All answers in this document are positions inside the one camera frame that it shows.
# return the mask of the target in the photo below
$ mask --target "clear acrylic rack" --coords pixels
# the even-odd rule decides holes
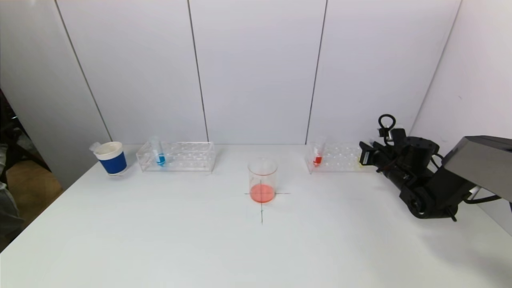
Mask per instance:
[[[215,148],[212,142],[162,142],[165,164],[156,162],[151,144],[147,142],[137,152],[137,161],[144,171],[212,172],[215,165]]]
[[[327,142],[322,154],[322,162],[318,167],[313,165],[316,157],[315,143],[308,143],[306,165],[309,173],[321,172],[375,172],[373,166],[362,166],[359,163],[361,148],[357,143]]]

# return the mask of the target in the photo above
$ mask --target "test tube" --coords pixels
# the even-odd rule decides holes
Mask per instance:
[[[157,136],[153,136],[150,138],[150,144],[157,165],[163,167],[165,165],[165,155],[163,154],[162,142],[160,142]]]
[[[274,199],[278,165],[270,158],[260,157],[249,162],[249,195],[258,203]]]
[[[315,167],[320,166],[320,164],[322,163],[322,158],[324,156],[325,142],[326,142],[325,137],[319,137],[313,146],[313,154],[314,154],[313,155],[313,165]]]

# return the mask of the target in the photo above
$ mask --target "white cup rim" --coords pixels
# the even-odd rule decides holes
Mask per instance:
[[[99,150],[105,149],[106,147],[109,147],[109,148],[110,147],[114,147],[115,149],[112,150],[112,151],[106,152],[106,153],[98,153]],[[123,144],[121,142],[116,142],[116,141],[107,142],[107,143],[103,143],[98,148],[96,148],[94,150],[94,155],[96,155],[96,156],[108,156],[108,155],[117,153],[119,151],[119,149],[122,149],[122,148],[123,148]]]

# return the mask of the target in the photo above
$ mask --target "white wall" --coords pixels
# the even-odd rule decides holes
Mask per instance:
[[[187,0],[57,2],[113,140],[206,141]]]
[[[375,138],[392,114],[408,132],[460,0],[329,0],[308,141]]]
[[[0,1],[0,87],[65,189],[110,140],[53,1]]]
[[[306,140],[325,0],[190,0],[208,136]]]
[[[510,0],[462,1],[412,134],[437,142],[443,155],[463,136],[512,138]],[[480,206],[512,235],[507,201]]]

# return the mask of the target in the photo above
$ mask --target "black cross mark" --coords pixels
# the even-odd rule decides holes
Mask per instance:
[[[285,194],[291,194],[291,193],[278,193],[278,192],[276,192],[275,194],[276,195],[277,194],[285,195]],[[263,198],[263,192],[262,192],[262,189],[260,189],[260,199],[262,199],[262,198]],[[262,202],[260,202],[260,212],[261,212],[261,225],[263,225],[263,203]]]

